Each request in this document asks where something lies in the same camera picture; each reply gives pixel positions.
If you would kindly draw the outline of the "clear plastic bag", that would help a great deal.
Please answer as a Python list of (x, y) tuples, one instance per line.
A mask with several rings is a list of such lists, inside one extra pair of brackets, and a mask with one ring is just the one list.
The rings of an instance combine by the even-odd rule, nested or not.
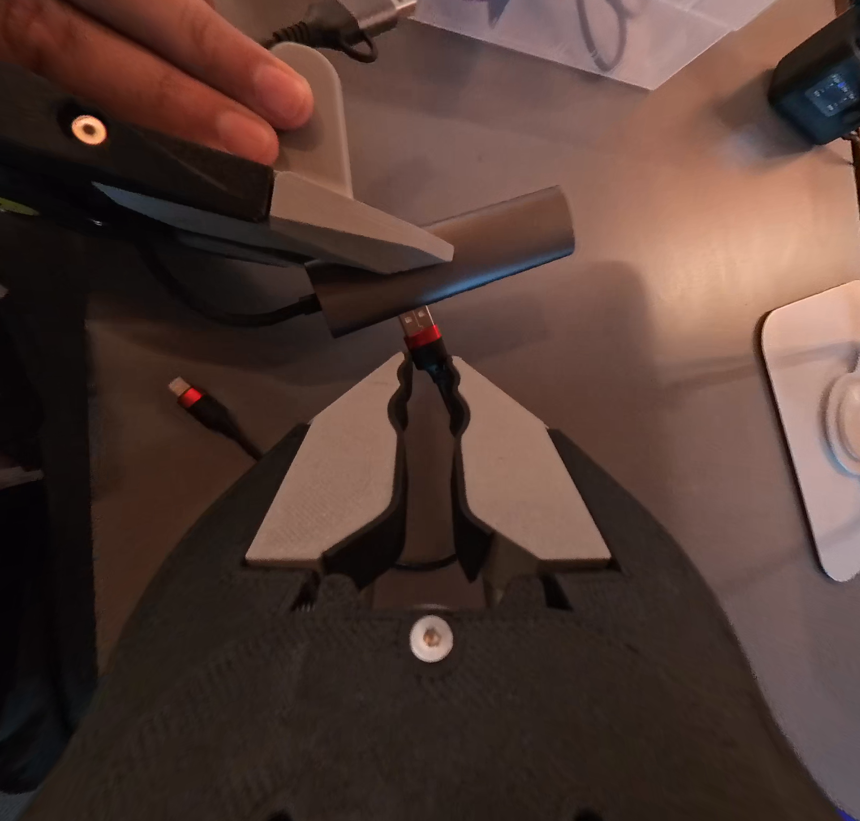
[(417, 0), (440, 30), (654, 90), (777, 0)]

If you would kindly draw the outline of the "person's left hand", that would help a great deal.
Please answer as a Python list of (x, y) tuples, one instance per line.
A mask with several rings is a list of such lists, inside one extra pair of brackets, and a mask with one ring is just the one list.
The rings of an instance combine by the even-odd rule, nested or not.
[(2, 62), (106, 115), (271, 165), (308, 82), (212, 0), (1, 0)]

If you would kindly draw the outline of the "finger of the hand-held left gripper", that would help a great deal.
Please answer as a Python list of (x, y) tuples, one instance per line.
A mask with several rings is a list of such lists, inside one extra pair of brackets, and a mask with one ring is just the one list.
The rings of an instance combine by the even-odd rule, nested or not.
[(268, 222), (310, 256), (390, 275), (447, 264), (455, 250), (443, 238), (291, 172), (276, 172)]
[(277, 172), (288, 171), (348, 198), (353, 183), (340, 76), (320, 51), (282, 42), (274, 56), (308, 83), (314, 99), (308, 122), (279, 134)]

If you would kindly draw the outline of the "black usb cable red plugs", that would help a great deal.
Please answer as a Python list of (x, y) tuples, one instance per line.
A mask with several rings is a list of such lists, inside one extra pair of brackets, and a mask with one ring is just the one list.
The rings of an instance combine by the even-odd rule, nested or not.
[[(455, 377), (450, 356), (429, 308), (420, 307), (403, 313), (399, 316), (399, 322), (414, 365), (431, 379), (449, 418), (452, 422), (457, 421), (459, 415), (454, 397)], [(230, 411), (215, 397), (182, 377), (176, 377), (169, 382), (168, 390), (175, 397), (178, 407), (197, 423), (234, 443), (251, 460), (260, 461), (263, 458), (263, 451), (247, 437)]]

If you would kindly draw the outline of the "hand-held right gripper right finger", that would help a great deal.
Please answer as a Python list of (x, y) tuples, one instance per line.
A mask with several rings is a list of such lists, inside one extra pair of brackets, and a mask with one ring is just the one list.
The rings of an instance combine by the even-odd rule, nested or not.
[(550, 428), (461, 357), (450, 370), (454, 547), (487, 605), (519, 579), (611, 569)]

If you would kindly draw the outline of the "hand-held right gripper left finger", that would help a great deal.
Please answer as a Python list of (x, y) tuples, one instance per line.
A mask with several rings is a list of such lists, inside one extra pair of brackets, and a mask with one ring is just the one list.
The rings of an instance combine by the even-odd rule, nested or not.
[(393, 568), (405, 544), (412, 375), (395, 354), (311, 420), (247, 565), (343, 575), (360, 590)]

